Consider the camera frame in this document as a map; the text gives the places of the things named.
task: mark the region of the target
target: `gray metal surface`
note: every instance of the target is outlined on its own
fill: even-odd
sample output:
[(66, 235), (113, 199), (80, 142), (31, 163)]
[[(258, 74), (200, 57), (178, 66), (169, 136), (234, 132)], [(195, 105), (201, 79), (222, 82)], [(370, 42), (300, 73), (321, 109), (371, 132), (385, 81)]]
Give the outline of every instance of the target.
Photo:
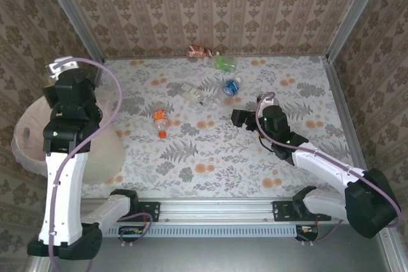
[[(88, 262), (60, 261), (61, 270), (85, 271)], [(146, 238), (133, 247), (104, 239), (92, 271), (116, 272), (387, 272), (377, 238), (359, 237), (349, 226), (314, 246), (294, 238)]]
[[(103, 237), (120, 236), (123, 225), (114, 225)], [(295, 225), (165, 225), (153, 224), (146, 238), (260, 238), (260, 237), (296, 237)], [(133, 238), (133, 234), (122, 237)]]
[(343, 18), (342, 23), (340, 24), (339, 29), (337, 30), (333, 41), (327, 50), (327, 56), (329, 61), (334, 61), (336, 56), (339, 54), (341, 48), (343, 47), (346, 39), (350, 35), (351, 30), (357, 23), (361, 13), (363, 12), (365, 5), (368, 3), (368, 0), (353, 0), (349, 10), (347, 11), (345, 17)]
[[(142, 202), (160, 202), (159, 223), (166, 225), (198, 224), (274, 224), (273, 201), (287, 201), (291, 198), (231, 198), (231, 199), (139, 199)], [(102, 205), (106, 199), (85, 198), (81, 202), (81, 216), (86, 216)]]

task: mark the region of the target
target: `wall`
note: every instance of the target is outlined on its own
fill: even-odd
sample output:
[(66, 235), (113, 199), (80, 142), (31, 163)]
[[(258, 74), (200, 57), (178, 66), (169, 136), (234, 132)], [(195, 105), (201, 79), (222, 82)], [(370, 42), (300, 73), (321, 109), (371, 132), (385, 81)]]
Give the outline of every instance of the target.
[(74, 0), (108, 58), (323, 54), (351, 0)]
[[(408, 220), (408, 0), (370, 0), (335, 67), (367, 164)], [(406, 224), (399, 231), (408, 248)]]
[(46, 179), (15, 162), (13, 129), (41, 96), (45, 65), (66, 55), (87, 52), (57, 0), (0, 0), (0, 271), (21, 271), (45, 198)]

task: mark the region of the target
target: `bottle label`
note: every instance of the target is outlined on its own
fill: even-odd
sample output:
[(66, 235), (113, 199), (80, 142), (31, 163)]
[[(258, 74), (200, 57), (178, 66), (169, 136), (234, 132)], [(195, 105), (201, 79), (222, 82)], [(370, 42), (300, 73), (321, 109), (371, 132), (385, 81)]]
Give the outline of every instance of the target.
[(187, 85), (187, 84), (183, 84), (183, 86), (181, 86), (181, 88), (184, 91), (192, 94), (193, 96), (195, 96), (198, 93), (198, 89), (195, 89), (194, 87), (191, 87), (190, 85)]
[(222, 89), (228, 96), (234, 96), (239, 89), (239, 84), (235, 80), (228, 80)]
[(158, 110), (153, 113), (153, 121), (161, 120), (161, 119), (167, 119), (166, 117), (166, 111), (164, 110)]
[(213, 57), (214, 54), (214, 51), (197, 45), (189, 45), (187, 50), (188, 57), (195, 57), (199, 59), (203, 59), (204, 57)]

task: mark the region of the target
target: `clear plastic bottle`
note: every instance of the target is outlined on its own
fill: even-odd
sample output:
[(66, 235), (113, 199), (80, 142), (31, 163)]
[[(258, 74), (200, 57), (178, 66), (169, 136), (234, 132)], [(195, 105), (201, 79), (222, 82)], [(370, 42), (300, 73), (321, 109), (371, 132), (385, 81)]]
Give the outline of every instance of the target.
[(184, 83), (180, 86), (178, 93), (184, 99), (203, 106), (209, 106), (211, 102), (210, 99), (204, 95), (200, 89), (194, 87), (194, 85)]
[(169, 126), (167, 107), (163, 102), (156, 102), (152, 106), (153, 124), (158, 131), (160, 138), (166, 138), (166, 130)]

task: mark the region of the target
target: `water bottle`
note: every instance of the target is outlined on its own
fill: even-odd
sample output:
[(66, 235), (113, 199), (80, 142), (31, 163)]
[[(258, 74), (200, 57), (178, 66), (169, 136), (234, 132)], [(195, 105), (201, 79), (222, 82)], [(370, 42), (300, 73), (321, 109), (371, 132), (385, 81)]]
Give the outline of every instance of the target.
[(169, 126), (166, 105), (163, 102), (156, 102), (152, 106), (153, 124), (156, 127), (159, 137), (166, 138), (166, 130)]
[(213, 62), (214, 67), (226, 73), (233, 73), (237, 70), (237, 59), (234, 57), (217, 56), (208, 58), (208, 62)]
[(224, 87), (222, 88), (222, 91), (227, 96), (233, 97), (240, 89), (240, 82), (241, 82), (241, 78), (239, 76), (236, 77), (235, 79), (228, 80), (225, 83)]
[(178, 89), (178, 94), (180, 94), (180, 96), (182, 96), (184, 99), (193, 103), (198, 103), (202, 106), (212, 105), (212, 100), (204, 95), (204, 93), (200, 89), (194, 87), (194, 85), (184, 83)]

